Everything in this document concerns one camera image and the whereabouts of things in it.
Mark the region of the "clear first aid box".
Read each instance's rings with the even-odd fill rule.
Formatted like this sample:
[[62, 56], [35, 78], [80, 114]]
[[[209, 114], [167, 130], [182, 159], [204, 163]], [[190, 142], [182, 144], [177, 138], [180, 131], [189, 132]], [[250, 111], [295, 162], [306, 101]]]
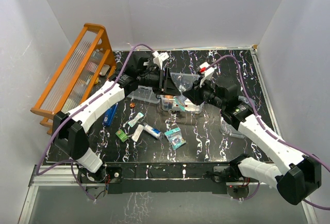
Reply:
[[[193, 83], [199, 79], [199, 75], [171, 73], [171, 78], [176, 87], [182, 93], [192, 88]], [[199, 114], [202, 112], [204, 107], [204, 104], [200, 104], [199, 106], [193, 104], [188, 98], [183, 95], [161, 95], [160, 98], [162, 109], [164, 111], [190, 112]]]

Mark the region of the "white blue ointment tube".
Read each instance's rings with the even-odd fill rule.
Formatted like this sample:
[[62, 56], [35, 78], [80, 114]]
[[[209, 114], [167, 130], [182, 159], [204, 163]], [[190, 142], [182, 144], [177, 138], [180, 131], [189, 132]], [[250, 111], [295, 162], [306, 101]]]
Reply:
[[158, 129], [153, 128], [152, 126], [148, 124], [144, 124], [144, 131], [146, 131], [148, 134], [153, 136], [156, 139], [159, 139], [161, 137], [161, 132]]

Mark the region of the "long white teal sachet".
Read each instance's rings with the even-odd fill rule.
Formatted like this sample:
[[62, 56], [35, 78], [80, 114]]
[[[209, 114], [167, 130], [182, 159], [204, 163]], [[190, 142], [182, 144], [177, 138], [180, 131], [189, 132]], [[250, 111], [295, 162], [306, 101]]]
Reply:
[[144, 130], [144, 126], [139, 124], [138, 127], [136, 128], [134, 134], [132, 135], [131, 139], [134, 142], [137, 142], [143, 130]]

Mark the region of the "brown bottle orange cap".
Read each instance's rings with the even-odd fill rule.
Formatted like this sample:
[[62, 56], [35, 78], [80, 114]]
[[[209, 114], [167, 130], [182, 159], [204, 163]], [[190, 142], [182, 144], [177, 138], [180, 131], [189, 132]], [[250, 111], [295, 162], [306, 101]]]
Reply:
[[169, 103], [169, 104], [173, 103], [173, 96], [171, 96], [171, 95], [165, 95], [164, 99], [165, 99], [166, 103]]

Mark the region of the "teal clear zip bag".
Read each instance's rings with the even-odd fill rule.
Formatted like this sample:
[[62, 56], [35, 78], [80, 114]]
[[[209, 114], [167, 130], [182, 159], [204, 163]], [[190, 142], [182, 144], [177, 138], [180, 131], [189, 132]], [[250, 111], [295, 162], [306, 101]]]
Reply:
[[171, 78], [181, 93], [190, 90], [199, 77], [196, 74], [171, 73]]

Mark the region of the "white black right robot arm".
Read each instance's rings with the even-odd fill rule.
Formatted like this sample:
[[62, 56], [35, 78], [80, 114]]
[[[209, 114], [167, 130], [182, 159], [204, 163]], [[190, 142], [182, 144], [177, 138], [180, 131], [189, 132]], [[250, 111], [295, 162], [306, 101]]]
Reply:
[[196, 80], [183, 95], [193, 104], [208, 103], [220, 109], [226, 123], [253, 141], [271, 160], [260, 162], [247, 154], [231, 160], [217, 177], [228, 176], [236, 181], [256, 179], [277, 189], [290, 204], [297, 205], [322, 184], [321, 164], [312, 156], [281, 143], [275, 132], [255, 115], [250, 100], [243, 101], [238, 87], [229, 80]]

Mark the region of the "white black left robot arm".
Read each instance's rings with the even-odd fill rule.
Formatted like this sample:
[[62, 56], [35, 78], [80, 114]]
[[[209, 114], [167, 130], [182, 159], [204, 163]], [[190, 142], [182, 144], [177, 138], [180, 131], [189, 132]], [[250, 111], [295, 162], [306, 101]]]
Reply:
[[106, 165], [90, 148], [88, 131], [111, 107], [124, 100], [139, 86], [149, 87], [156, 95], [180, 95], [170, 69], [140, 57], [116, 70], [104, 85], [76, 108], [54, 117], [53, 143], [70, 159], [80, 164], [94, 182], [106, 178]]

